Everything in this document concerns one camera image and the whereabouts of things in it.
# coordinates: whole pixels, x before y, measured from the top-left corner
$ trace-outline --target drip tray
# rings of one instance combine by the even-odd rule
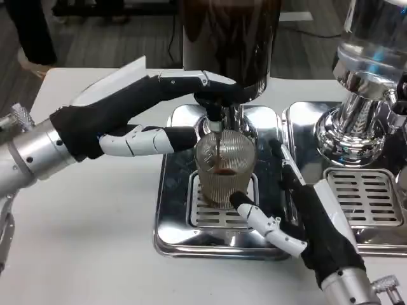
[[[194,227],[224,228],[249,230],[249,226],[234,208],[220,209],[207,202],[201,192],[198,172],[193,172],[190,179],[190,192],[188,206],[190,207],[190,222]],[[252,176],[247,188],[248,197],[258,205],[257,196],[254,194],[257,178]]]
[[[325,176],[352,227],[400,226],[400,202],[386,170],[328,168]]]

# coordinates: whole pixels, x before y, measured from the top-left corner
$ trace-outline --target gray carpet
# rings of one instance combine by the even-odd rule
[[[314,21],[282,22],[277,33],[271,75],[289,79],[331,79],[337,39],[312,37],[299,29],[326,36],[339,34],[349,0],[283,0],[284,11],[310,11]],[[51,16],[53,0],[43,0],[60,67],[120,67],[147,55],[147,67],[172,64],[167,48],[172,34],[172,17],[132,17],[124,25],[101,18],[69,18],[61,24]],[[17,33],[5,8],[0,7],[0,115],[20,102],[28,107],[41,81],[21,70],[17,59]],[[171,54],[180,60],[179,22]]]

